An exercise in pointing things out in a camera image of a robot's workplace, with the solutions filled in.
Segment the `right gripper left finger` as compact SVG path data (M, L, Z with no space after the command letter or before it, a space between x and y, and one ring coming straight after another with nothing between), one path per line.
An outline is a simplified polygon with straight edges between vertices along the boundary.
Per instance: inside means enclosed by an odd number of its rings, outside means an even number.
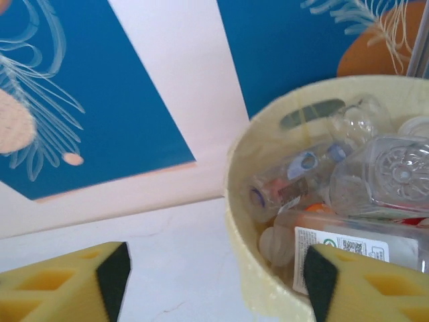
M131 258L111 241L1 273L2 321L118 321Z

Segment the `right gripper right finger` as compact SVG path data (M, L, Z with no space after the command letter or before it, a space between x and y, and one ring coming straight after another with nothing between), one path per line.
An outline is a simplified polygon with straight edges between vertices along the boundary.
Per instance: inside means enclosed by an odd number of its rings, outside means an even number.
M427 321L428 275L317 244L303 269L317 321Z

